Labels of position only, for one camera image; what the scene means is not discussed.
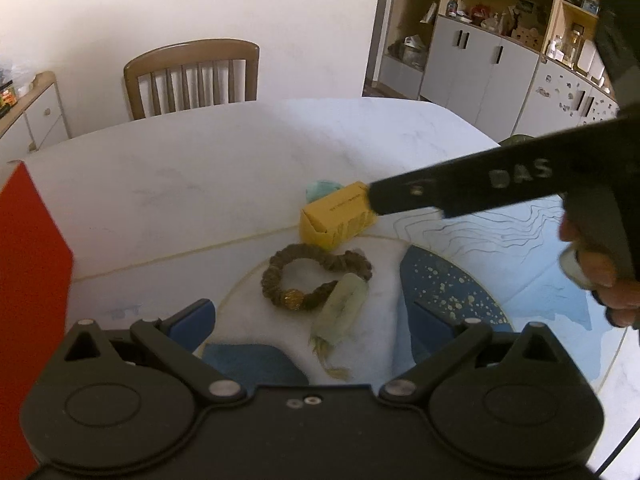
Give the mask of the person's right hand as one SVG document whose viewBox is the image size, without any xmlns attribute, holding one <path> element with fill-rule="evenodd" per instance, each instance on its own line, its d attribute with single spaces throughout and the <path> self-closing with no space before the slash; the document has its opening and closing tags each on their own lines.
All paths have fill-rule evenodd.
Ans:
<svg viewBox="0 0 640 480">
<path fill-rule="evenodd" d="M 565 243 L 577 245 L 577 262 L 582 273 L 594 285 L 592 296 L 605 307 L 608 322 L 615 327 L 639 325 L 639 283 L 617 275 L 613 260 L 596 252 L 582 240 L 578 227 L 564 214 L 559 237 Z"/>
</svg>

